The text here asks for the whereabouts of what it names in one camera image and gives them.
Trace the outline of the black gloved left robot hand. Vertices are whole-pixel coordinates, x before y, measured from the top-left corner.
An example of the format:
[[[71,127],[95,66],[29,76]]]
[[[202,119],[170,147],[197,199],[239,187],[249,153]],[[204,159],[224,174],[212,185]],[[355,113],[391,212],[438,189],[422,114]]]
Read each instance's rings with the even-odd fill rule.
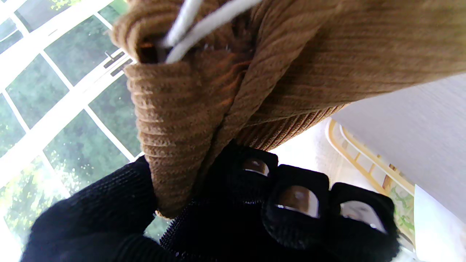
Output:
[[[390,262],[393,201],[231,142],[159,242],[161,207],[141,156],[58,201],[31,228],[22,262]]]

